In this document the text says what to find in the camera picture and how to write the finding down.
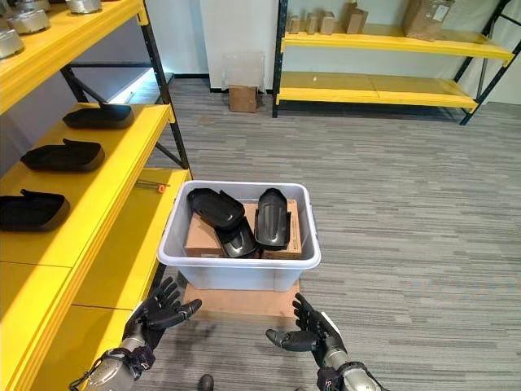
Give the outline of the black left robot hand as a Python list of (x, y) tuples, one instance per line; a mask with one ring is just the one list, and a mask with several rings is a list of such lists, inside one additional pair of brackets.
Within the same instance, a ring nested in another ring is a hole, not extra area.
[(203, 304), (200, 299), (181, 304), (179, 297), (173, 278), (164, 279), (131, 314), (122, 340), (140, 336), (146, 346), (155, 349), (166, 329), (191, 318)]

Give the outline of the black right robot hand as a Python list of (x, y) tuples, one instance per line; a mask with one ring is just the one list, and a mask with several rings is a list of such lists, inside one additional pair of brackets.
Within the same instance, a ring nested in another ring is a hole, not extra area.
[(291, 352), (311, 352), (319, 367), (339, 369), (348, 362), (342, 336), (331, 319), (315, 310), (299, 292), (292, 302), (298, 330), (268, 329), (266, 337), (277, 347)]

